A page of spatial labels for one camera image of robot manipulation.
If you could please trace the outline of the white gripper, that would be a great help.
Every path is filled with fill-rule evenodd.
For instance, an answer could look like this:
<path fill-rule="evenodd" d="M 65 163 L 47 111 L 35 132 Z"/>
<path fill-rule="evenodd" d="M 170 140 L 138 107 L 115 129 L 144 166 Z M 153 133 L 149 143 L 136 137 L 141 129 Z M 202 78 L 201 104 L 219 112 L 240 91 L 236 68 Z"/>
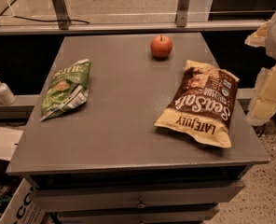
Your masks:
<path fill-rule="evenodd" d="M 266 47 L 268 56 L 276 60 L 276 12 L 255 32 L 248 35 L 245 45 Z M 270 69 L 262 67 L 257 75 L 254 95 L 248 106 L 246 120 L 252 126 L 262 126 L 276 113 L 276 64 Z"/>

